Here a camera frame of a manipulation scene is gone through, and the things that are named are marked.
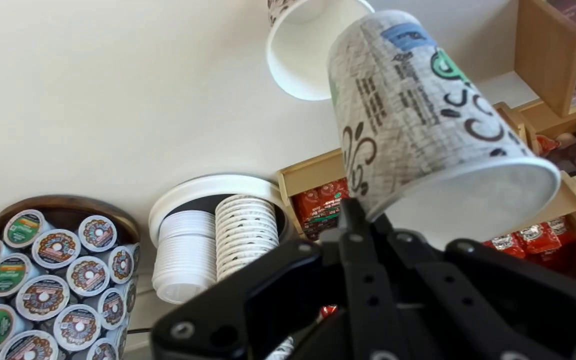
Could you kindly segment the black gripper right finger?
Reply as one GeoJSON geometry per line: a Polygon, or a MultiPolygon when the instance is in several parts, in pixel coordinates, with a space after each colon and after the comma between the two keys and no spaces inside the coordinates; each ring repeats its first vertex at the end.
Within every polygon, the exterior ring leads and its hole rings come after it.
{"type": "Polygon", "coordinates": [[[421,235],[388,236],[449,336],[477,360],[576,360],[576,281],[459,239],[445,253],[421,235]]]}

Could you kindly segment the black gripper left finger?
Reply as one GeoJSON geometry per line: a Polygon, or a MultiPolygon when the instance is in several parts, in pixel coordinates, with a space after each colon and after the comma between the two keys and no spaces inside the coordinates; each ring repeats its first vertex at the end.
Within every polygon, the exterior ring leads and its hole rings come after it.
{"type": "Polygon", "coordinates": [[[283,243],[164,314],[151,333],[154,360],[262,360],[316,320],[333,253],[283,243]]]}

